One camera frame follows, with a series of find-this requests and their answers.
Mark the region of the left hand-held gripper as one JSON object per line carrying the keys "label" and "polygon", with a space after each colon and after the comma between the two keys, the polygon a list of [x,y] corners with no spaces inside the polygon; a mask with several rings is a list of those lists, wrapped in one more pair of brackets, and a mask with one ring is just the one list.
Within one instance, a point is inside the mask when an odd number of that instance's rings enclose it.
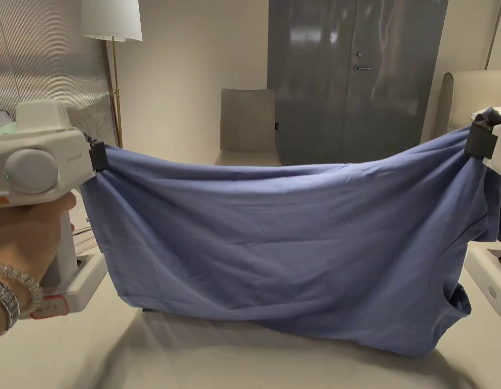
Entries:
{"label": "left hand-held gripper", "polygon": [[[51,100],[16,109],[17,130],[0,135],[0,208],[54,201],[108,168],[106,148],[72,126],[67,109]],[[107,273],[103,253],[77,255],[70,215],[61,218],[61,241],[40,284],[0,265],[33,293],[23,319],[46,319],[82,311]]]}

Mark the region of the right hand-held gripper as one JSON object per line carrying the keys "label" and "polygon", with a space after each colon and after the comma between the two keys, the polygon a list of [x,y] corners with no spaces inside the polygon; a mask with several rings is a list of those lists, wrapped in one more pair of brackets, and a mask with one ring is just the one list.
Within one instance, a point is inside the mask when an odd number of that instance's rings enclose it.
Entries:
{"label": "right hand-held gripper", "polygon": [[[501,114],[495,110],[476,116],[465,152],[501,176]],[[501,248],[471,244],[465,268],[492,308],[501,317]]]}

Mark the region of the person's left hand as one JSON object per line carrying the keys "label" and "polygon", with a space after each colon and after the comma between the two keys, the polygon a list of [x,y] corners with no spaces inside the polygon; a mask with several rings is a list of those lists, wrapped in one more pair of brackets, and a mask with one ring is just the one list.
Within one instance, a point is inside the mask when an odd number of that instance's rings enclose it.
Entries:
{"label": "person's left hand", "polygon": [[34,206],[0,209],[0,264],[41,281],[61,238],[61,217],[76,205],[74,194]]}

